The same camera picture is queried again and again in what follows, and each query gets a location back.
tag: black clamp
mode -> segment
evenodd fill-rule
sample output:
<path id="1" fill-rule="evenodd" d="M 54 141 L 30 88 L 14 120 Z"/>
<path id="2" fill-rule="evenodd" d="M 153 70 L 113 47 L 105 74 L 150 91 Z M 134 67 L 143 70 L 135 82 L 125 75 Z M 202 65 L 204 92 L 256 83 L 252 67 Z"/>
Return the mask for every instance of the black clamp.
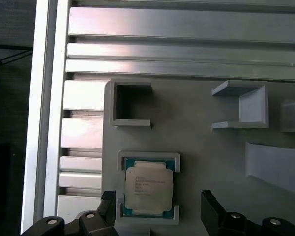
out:
<path id="1" fill-rule="evenodd" d="M 295 236 L 295 225 L 276 217 L 257 225 L 238 212 L 227 212 L 210 190 L 201 194 L 201 220 L 210 236 Z"/>
<path id="2" fill-rule="evenodd" d="M 114 229 L 116 192 L 104 192 L 101 200 L 97 210 L 81 212 L 68 224 L 61 217 L 46 217 L 21 236 L 119 236 Z"/>

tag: aluminum frame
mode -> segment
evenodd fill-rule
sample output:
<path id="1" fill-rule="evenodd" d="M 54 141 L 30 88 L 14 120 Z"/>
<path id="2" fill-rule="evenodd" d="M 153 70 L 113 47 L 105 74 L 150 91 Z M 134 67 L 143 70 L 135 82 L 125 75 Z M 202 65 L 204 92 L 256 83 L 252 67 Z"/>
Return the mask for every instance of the aluminum frame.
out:
<path id="1" fill-rule="evenodd" d="M 29 95 L 21 233 L 43 216 L 57 2 L 38 0 Z"/>

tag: screw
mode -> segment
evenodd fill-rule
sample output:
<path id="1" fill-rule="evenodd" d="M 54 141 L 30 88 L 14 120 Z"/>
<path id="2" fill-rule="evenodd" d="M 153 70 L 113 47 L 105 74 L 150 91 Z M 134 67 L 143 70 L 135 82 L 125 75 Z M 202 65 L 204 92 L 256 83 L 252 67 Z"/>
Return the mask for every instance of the screw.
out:
<path id="1" fill-rule="evenodd" d="M 281 222 L 276 220 L 276 219 L 271 219 L 270 222 L 273 224 L 273 225 L 280 225 Z"/>
<path id="2" fill-rule="evenodd" d="M 47 221 L 47 224 L 49 224 L 49 225 L 53 225 L 53 224 L 55 224 L 57 222 L 57 220 L 49 220 L 49 221 Z"/>
<path id="3" fill-rule="evenodd" d="M 231 214 L 231 217 L 234 218 L 234 219 L 239 219 L 240 218 L 240 215 L 237 214 L 237 213 L 232 213 Z"/>
<path id="4" fill-rule="evenodd" d="M 94 214 L 88 214 L 86 215 L 87 218 L 93 218 L 95 215 Z"/>

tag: table surface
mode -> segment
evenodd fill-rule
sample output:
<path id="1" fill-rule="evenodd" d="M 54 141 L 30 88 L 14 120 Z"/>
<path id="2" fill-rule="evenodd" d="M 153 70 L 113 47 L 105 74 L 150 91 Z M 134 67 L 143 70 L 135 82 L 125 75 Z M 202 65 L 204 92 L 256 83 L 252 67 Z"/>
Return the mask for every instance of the table surface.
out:
<path id="1" fill-rule="evenodd" d="M 245 172 L 246 142 L 295 148 L 295 133 L 281 133 L 280 104 L 295 99 L 295 83 L 268 83 L 269 129 L 211 130 L 213 122 L 239 116 L 238 97 L 211 96 L 221 81 L 152 80 L 153 96 L 134 101 L 135 118 L 151 119 L 153 127 L 115 128 L 109 124 L 110 83 L 105 88 L 102 190 L 123 195 L 124 172 L 117 171 L 118 152 L 161 151 L 181 154 L 175 174 L 174 202 L 179 225 L 131 227 L 157 235 L 208 235 L 200 219 L 200 194 L 210 189 L 227 211 L 237 211 L 261 224 L 267 217 L 295 224 L 295 194 Z"/>

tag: white panel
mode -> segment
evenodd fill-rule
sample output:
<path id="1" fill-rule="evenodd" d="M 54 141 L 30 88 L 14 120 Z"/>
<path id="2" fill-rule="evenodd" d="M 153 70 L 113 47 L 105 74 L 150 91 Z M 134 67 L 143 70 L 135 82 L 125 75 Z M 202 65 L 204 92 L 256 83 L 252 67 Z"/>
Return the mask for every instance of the white panel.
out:
<path id="1" fill-rule="evenodd" d="M 62 171 L 102 172 L 102 158 L 63 156 L 60 158 Z"/>
<path id="2" fill-rule="evenodd" d="M 107 81 L 65 81 L 63 109 L 103 111 L 106 82 Z"/>
<path id="3" fill-rule="evenodd" d="M 82 211 L 96 210 L 100 204 L 100 198 L 78 197 L 78 196 L 58 196 L 57 216 L 64 219 L 67 224 L 75 219 Z"/>
<path id="4" fill-rule="evenodd" d="M 59 175 L 59 186 L 101 189 L 102 175 L 97 173 L 61 172 Z"/>
<path id="5" fill-rule="evenodd" d="M 103 117 L 93 119 L 64 118 L 62 120 L 62 148 L 102 149 Z"/>

